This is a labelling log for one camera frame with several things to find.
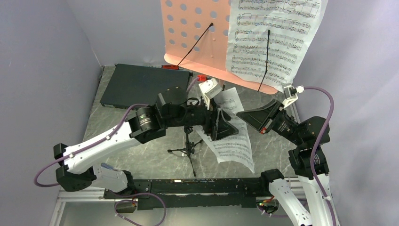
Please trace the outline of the black microphone tripod stand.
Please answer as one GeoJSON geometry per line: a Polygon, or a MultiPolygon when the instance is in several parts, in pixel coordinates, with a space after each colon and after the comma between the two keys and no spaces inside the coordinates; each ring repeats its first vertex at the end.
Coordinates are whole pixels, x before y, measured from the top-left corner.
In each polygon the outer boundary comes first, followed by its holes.
{"type": "Polygon", "coordinates": [[[181,152],[183,155],[186,155],[190,161],[190,164],[192,166],[192,172],[193,172],[193,176],[196,177],[197,174],[195,172],[194,169],[194,165],[192,162],[192,154],[195,153],[195,147],[198,144],[201,144],[203,142],[203,139],[201,139],[200,141],[198,141],[197,143],[191,142],[189,139],[189,135],[193,132],[193,127],[192,126],[184,126],[184,133],[185,133],[185,147],[182,149],[168,149],[167,152],[168,153],[172,153],[172,152],[181,152]]]}

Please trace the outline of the printed sheet music page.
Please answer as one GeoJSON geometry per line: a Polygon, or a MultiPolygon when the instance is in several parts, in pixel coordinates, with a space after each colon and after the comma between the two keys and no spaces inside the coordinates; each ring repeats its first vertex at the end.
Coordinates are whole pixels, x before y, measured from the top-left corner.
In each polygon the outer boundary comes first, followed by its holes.
{"type": "Polygon", "coordinates": [[[244,110],[236,88],[220,92],[214,100],[231,117],[229,123],[238,131],[221,140],[212,141],[209,136],[205,135],[201,126],[194,126],[194,130],[215,154],[218,163],[237,162],[248,168],[252,173],[255,173],[247,124],[236,116],[236,113],[244,110]]]}

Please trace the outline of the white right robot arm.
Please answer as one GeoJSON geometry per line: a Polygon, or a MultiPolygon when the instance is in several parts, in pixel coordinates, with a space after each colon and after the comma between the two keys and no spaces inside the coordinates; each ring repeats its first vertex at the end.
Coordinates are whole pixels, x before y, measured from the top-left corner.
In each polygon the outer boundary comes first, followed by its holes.
{"type": "Polygon", "coordinates": [[[329,121],[334,103],[326,118],[314,116],[298,123],[286,112],[290,101],[273,100],[253,110],[241,111],[237,116],[261,134],[273,130],[296,148],[288,152],[291,167],[304,189],[310,213],[293,194],[283,191],[282,175],[276,170],[262,174],[259,189],[274,196],[291,221],[298,226],[337,226],[339,220],[329,187],[329,167],[321,146],[330,141],[329,121]]]}

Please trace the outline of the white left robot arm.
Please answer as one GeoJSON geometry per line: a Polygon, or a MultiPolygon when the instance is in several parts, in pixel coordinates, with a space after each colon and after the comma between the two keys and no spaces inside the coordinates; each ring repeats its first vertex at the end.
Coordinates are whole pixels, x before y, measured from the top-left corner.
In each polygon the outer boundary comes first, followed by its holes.
{"type": "Polygon", "coordinates": [[[56,145],[54,156],[60,165],[56,180],[68,192],[95,186],[128,198],[136,189],[131,173],[103,167],[105,158],[163,137],[172,127],[201,126],[213,141],[221,140],[238,134],[230,120],[214,101],[195,99],[189,104],[184,89],[168,88],[158,94],[153,105],[129,107],[119,124],[110,130],[77,145],[56,145]]]}

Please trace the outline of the pink perforated music stand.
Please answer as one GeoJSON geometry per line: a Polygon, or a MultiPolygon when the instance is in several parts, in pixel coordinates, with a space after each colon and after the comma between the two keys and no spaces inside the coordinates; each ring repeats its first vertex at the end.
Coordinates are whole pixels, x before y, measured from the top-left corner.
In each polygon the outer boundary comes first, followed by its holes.
{"type": "Polygon", "coordinates": [[[160,5],[167,63],[265,94],[277,93],[226,70],[231,1],[162,0],[160,5]]]}

